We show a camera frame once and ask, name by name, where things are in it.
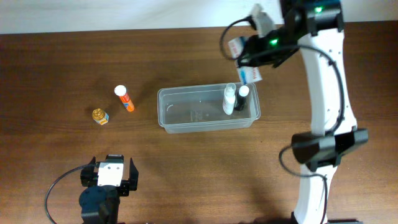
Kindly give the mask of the dark bottle white cap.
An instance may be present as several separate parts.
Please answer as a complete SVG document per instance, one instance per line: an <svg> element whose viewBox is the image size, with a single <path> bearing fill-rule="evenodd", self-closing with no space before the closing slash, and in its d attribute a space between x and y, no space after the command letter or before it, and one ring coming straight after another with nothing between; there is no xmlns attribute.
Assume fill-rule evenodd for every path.
<svg viewBox="0 0 398 224"><path fill-rule="evenodd" d="M241 111L244 109L248 94L249 94L248 86L243 85L239 88L239 90L236 92L236 102L234 105L235 110Z"/></svg>

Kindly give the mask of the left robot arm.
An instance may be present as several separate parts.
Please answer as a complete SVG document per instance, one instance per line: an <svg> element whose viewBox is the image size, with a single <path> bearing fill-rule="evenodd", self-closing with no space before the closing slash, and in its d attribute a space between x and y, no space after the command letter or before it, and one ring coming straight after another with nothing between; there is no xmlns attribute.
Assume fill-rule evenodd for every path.
<svg viewBox="0 0 398 224"><path fill-rule="evenodd" d="M129 177L123 179L124 156L108 154L103 162L95 158L84 166L80 180L85 190L79 204L84 223L117 224L121 197L137 190L139 171L129 160Z"/></svg>

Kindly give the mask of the white blue medicine box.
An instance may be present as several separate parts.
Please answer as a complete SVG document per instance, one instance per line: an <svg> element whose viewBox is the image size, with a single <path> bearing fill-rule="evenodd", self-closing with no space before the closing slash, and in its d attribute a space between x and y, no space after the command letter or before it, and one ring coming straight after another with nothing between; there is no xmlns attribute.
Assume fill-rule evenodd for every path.
<svg viewBox="0 0 398 224"><path fill-rule="evenodd" d="M242 53L247 39L247 37L241 36L228 42L228 47L233 58L238 57ZM261 74L259 73L259 69L257 67L239 67L237 62L235 62L235 66L239 79L243 85L259 82L262 80Z"/></svg>

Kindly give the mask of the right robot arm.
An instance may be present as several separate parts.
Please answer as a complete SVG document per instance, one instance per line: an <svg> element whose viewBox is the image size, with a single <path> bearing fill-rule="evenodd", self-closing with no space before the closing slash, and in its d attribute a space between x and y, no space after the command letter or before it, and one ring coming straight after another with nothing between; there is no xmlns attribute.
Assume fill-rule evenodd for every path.
<svg viewBox="0 0 398 224"><path fill-rule="evenodd" d="M256 35L235 58L240 67L278 67L302 54L311 103L311 130L292 136L289 149L300 170L292 223L327 223L332 178L343 156L368 141L349 102L343 61L344 20L339 1L282 1L284 25L276 27L258 4L246 18Z"/></svg>

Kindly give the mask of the white spray bottle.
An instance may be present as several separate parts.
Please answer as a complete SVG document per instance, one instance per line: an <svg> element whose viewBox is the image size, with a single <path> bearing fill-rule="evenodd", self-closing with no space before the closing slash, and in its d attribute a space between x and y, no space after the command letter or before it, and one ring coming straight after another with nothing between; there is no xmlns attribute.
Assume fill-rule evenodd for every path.
<svg viewBox="0 0 398 224"><path fill-rule="evenodd" d="M236 101L236 85L234 83L228 83L224 89L223 98L223 111L227 115L231 115L234 110L234 104Z"/></svg>

